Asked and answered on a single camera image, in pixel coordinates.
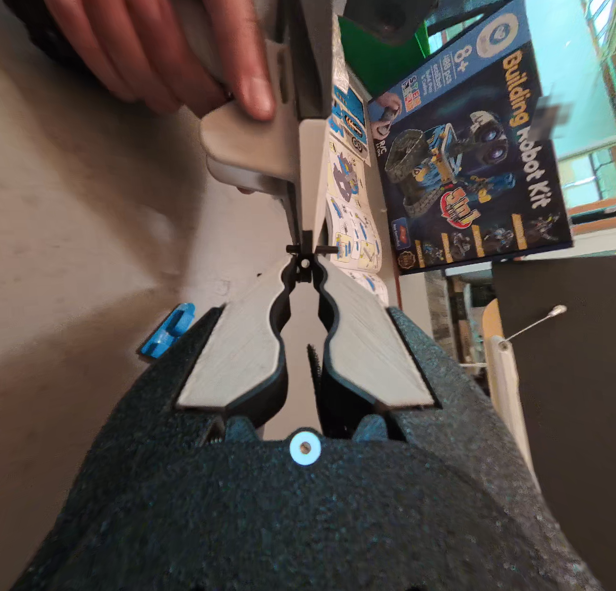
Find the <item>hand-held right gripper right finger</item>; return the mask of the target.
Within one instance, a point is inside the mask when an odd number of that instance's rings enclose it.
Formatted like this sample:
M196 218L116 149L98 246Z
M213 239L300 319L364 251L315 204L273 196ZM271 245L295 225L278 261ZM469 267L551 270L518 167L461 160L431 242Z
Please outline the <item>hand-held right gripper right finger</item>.
M323 256L313 262L319 320L327 331L315 401L323 430L356 430L368 415L432 408L437 399L378 297Z

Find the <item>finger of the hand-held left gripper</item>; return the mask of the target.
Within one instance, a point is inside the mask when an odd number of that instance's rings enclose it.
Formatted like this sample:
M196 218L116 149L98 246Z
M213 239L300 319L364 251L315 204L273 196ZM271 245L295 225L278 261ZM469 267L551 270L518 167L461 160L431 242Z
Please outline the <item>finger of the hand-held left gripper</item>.
M312 231L313 249L318 245L325 222L328 122L324 118L305 119L299 124L299 188L303 231Z
M300 246L303 232L301 190L291 181L284 181L283 185L283 208L287 216L291 244Z

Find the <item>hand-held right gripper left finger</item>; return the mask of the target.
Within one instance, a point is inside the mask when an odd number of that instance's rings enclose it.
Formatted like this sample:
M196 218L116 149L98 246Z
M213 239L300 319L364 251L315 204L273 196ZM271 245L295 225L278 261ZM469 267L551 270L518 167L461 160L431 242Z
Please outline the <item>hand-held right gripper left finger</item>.
M285 256L223 307L179 394L179 409L247 417L257 430L281 410L288 395L281 331L291 317L296 269L296 256Z

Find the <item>black connector piece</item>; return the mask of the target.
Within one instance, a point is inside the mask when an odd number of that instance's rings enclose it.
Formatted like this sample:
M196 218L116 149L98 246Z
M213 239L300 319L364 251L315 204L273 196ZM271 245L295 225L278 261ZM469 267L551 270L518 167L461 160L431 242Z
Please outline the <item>black connector piece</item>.
M296 280L309 284L312 282L313 233L301 231L296 254Z

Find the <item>white desk lamp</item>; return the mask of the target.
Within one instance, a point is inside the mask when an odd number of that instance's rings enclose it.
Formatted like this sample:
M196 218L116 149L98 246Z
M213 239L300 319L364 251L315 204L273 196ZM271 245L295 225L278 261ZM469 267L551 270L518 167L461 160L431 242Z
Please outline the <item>white desk lamp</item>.
M528 442L526 421L522 409L519 391L519 372L514 356L512 341L531 328L567 312L567 307L558 304L541 319L531 323L509 337L492 337L485 349L485 363L461 364L464 368L485 368L490 399L494 410L511 433L520 454L527 465L537 489L541 489L535 474L532 455Z

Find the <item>grey desk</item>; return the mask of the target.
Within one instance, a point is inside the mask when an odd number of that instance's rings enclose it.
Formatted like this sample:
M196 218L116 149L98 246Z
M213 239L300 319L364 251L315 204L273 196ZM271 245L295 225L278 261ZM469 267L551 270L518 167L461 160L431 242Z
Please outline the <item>grey desk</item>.
M208 443L212 417L174 409L178 355L129 383L129 347L170 307L156 241L133 197L179 225L184 266L201 209L188 121L155 121L66 80L35 95L66 143L1 164L1 590L395 590L359 446L326 441L298 465L288 443Z

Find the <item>person's left hand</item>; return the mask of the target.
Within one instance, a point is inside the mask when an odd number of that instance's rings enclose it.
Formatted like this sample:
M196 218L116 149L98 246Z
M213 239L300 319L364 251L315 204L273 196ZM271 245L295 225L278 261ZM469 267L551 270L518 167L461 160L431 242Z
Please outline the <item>person's left hand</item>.
M69 44L116 97L159 114L198 118L234 95L252 118L275 115L264 42L252 0L199 0L223 69L220 86L189 47L170 0L44 0Z

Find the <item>instruction booklet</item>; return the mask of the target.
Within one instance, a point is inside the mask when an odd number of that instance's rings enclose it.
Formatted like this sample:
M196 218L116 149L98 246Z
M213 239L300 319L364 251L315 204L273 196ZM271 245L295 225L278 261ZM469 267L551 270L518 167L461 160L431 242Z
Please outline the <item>instruction booklet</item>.
M328 245L336 248L328 257L387 306L388 290L379 277L383 246L368 203L364 163L335 138L328 140L328 161L325 222Z

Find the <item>green storage bin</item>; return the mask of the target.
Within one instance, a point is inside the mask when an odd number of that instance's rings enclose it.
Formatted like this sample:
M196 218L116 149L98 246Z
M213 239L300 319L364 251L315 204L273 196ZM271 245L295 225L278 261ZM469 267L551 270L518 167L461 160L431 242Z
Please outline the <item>green storage bin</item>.
M408 77L430 55L424 22L403 44L389 45L345 17L338 21L346 62L373 97Z

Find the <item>sticker sheet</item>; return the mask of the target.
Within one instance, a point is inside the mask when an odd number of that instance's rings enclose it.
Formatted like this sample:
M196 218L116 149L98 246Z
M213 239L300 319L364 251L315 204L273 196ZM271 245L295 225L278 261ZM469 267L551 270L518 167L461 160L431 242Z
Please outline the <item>sticker sheet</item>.
M349 86L346 91L333 83L330 132L364 164L372 165L368 148L364 102Z

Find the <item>blue flat brick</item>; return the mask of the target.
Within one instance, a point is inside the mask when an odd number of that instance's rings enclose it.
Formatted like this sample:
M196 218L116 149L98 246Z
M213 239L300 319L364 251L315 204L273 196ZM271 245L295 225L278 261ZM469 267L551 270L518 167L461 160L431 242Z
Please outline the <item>blue flat brick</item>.
M178 304L136 349L138 356L151 361L172 348L190 329L195 319L193 303Z

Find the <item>wooden table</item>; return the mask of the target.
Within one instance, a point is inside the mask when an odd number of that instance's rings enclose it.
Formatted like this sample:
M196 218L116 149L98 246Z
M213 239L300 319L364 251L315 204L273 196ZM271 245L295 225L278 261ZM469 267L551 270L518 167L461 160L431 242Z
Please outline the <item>wooden table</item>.
M488 342L494 336L504 338L503 324L501 321L501 314L497 298L494 298L483 309L481 317L481 329L483 335L483 342L485 344L488 344Z

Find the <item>robot kit box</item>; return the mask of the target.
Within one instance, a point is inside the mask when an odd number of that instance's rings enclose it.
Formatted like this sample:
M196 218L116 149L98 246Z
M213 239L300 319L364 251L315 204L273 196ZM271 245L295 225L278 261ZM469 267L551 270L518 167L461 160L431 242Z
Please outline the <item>robot kit box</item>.
M368 104L400 276L572 247L526 0Z

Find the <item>black partition panel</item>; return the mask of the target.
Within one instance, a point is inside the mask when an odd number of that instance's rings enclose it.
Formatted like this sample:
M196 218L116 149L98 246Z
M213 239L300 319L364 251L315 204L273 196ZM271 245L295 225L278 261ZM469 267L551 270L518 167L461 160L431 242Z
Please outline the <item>black partition panel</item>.
M530 452L543 496L606 590L615 590L615 257L495 264Z

